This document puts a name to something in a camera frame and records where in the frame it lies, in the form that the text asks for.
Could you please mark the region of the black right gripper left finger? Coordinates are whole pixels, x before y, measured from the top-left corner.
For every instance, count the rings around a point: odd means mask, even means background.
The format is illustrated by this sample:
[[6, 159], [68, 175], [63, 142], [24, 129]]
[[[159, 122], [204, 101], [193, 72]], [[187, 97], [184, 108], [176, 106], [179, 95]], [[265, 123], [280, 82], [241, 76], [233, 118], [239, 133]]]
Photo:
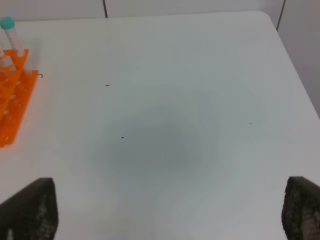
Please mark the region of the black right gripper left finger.
[[2, 240], [53, 240], [59, 225], [53, 178], [41, 177], [0, 204]]

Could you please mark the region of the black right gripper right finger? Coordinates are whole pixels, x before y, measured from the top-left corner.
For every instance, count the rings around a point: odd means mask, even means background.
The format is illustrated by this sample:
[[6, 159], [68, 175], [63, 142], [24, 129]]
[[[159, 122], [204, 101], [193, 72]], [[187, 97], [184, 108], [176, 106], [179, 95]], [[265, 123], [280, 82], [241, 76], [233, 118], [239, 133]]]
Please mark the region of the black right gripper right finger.
[[302, 176], [287, 180], [281, 222], [288, 240], [320, 238], [320, 187]]

